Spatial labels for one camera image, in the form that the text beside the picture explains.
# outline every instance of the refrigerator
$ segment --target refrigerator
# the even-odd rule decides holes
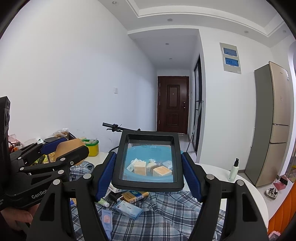
[[[290,130],[288,72],[269,62],[255,70],[256,120],[245,174],[256,186],[272,183],[284,161]]]

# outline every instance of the tile floor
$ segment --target tile floor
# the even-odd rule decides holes
[[[188,143],[189,143],[188,135],[179,134],[179,142],[180,142],[180,149],[182,151],[186,151]],[[192,143],[189,146],[188,153],[191,156],[192,160],[196,161],[196,153],[195,153],[195,151],[193,149]],[[248,176],[245,173],[239,173],[238,175],[240,175],[241,177],[243,177],[247,181],[251,182],[250,179],[248,178]],[[264,195],[264,192],[265,192],[266,189],[274,188],[274,185],[272,183],[269,184],[269,185],[257,188],[257,190],[260,192],[260,194],[262,195],[262,197],[263,197],[263,199],[264,199],[264,201],[265,201],[265,203],[267,205],[269,219],[272,218],[272,216],[276,213],[278,208],[281,206],[281,204],[285,200],[286,196],[288,195],[289,191],[291,190],[292,186],[293,186],[293,183],[291,181],[289,181],[287,187],[285,189],[279,191],[279,194],[278,194],[278,196],[276,197],[275,200],[271,200],[271,199],[269,199],[268,197],[266,197]]]
[[[181,151],[185,152],[187,150],[188,144],[189,144],[189,137],[186,134],[179,134],[179,143],[180,143],[180,149]],[[196,161],[196,152],[194,151],[192,142],[190,143],[188,154],[192,158],[192,160]]]

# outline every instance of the plaid fabric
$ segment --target plaid fabric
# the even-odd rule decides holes
[[[70,167],[70,181],[76,181],[86,173],[92,173],[94,165],[88,161],[83,161],[80,165]]]
[[[88,167],[83,165],[83,170],[74,167],[75,174],[72,173],[71,175],[75,175],[75,178],[78,179],[88,170],[91,173],[92,170],[88,169]],[[150,192],[147,198],[135,203],[136,206],[143,209],[143,212],[136,220],[132,220],[115,210],[116,202],[109,198],[106,200],[110,203],[108,208],[98,203],[96,203],[96,208],[100,217],[102,209],[112,211],[112,241],[186,241],[193,230],[202,206],[192,197],[189,191]],[[71,205],[71,211],[76,238],[78,241],[84,241],[75,204]],[[220,210],[216,226],[217,240],[221,237],[224,218],[225,211]]]

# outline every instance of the bicycle handlebar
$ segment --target bicycle handlebar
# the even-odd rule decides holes
[[[124,131],[124,130],[130,130],[130,131],[133,131],[133,130],[131,130],[131,129],[127,129],[127,128],[123,128],[123,127],[120,127],[120,126],[118,126],[117,124],[108,124],[108,123],[105,123],[105,122],[103,122],[103,126],[105,126],[105,127],[108,127],[109,129],[107,129],[107,130],[112,130],[113,132],[121,132],[121,131]]]
[[[113,128],[113,125],[103,122],[103,126],[108,128]]]

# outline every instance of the sneaker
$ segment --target sneaker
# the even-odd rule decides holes
[[[276,188],[269,188],[264,192],[264,194],[268,198],[275,200],[278,195],[278,192],[276,191]]]

